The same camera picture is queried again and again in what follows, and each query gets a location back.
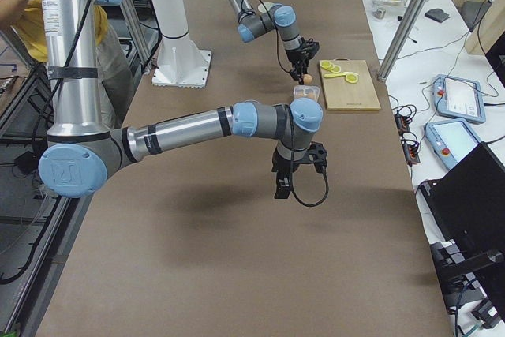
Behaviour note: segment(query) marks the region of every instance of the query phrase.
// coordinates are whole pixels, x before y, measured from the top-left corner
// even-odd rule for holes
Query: computer monitor
[[[505,254],[505,167],[486,143],[440,179],[429,198],[444,237],[466,260],[494,249]],[[505,320],[505,263],[473,273]]]

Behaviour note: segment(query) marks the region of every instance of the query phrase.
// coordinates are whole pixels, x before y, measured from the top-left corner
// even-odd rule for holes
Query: tablet
[[[447,169],[452,169],[475,148],[480,137],[464,118],[426,124],[426,139]]]
[[[486,121],[479,82],[439,75],[433,84],[433,95],[436,109],[443,116],[477,124]]]

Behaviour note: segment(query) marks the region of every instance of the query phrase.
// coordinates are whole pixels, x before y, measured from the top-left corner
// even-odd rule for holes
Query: white table
[[[405,8],[401,6],[383,6],[374,5],[372,0],[363,0],[365,6],[368,24],[372,30],[374,44],[379,59],[384,58],[387,49],[395,36],[399,26],[398,16],[402,16]],[[378,7],[386,10],[384,19],[379,20],[373,13]],[[425,13],[433,8],[441,8],[450,15],[450,18],[442,24],[425,17]],[[423,7],[411,33],[411,39],[408,39],[400,53],[400,57],[412,54],[432,47],[443,47],[447,43],[455,41],[468,32],[465,22],[459,15],[454,3],[451,0],[428,0]],[[399,59],[387,79],[386,86],[390,95],[398,99],[400,105],[414,104],[419,110],[428,108],[428,102],[421,94],[421,89],[431,84],[438,74],[449,74],[459,58],[456,66],[451,72],[451,76],[463,77],[481,83],[481,90],[489,94],[494,91],[486,83],[486,77],[492,72],[484,55],[468,55],[463,49],[466,38],[460,39],[457,43],[452,43],[443,49],[431,50],[417,53],[412,57]],[[485,103],[505,103],[505,89],[500,83],[498,77],[492,74],[489,83],[499,92],[499,96],[491,98],[484,96]],[[446,118],[435,114],[435,104],[432,101],[431,88],[425,89],[425,95],[429,100],[429,109],[424,112],[418,112],[410,124],[410,129],[417,135],[419,140],[424,135],[423,127],[427,122],[436,122]],[[391,99],[391,107],[396,107],[396,101]],[[482,125],[472,125],[476,133],[484,141],[495,140],[505,135],[505,107],[486,107],[486,123]],[[496,155],[505,162],[505,140],[490,145]],[[442,178],[447,169],[436,157],[429,143],[424,139],[420,150],[421,164],[413,166],[412,183],[413,186],[419,185],[425,179]],[[443,241],[442,234],[439,231],[427,204],[421,194],[417,195],[417,203],[423,217],[425,232],[431,243]],[[475,319],[470,313],[478,302],[465,305],[459,312],[458,324],[464,331],[468,331],[475,324]],[[472,335],[477,337],[504,336],[505,323],[500,322],[492,330],[480,329]]]

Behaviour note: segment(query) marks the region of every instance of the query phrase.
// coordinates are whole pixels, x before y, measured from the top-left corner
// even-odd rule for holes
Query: wooden cutting board
[[[366,61],[328,61],[340,66],[342,71],[358,73],[359,81],[351,84],[344,77],[325,78],[324,74],[330,72],[319,65],[327,110],[380,110],[379,99],[377,99],[376,90],[373,87]]]

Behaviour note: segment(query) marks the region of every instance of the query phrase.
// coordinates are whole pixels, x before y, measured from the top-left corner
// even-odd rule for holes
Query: person
[[[111,129],[118,128],[133,98],[133,78],[107,14],[94,6],[93,15],[102,121]],[[47,62],[42,0],[0,0],[0,29],[10,26],[34,59]]]

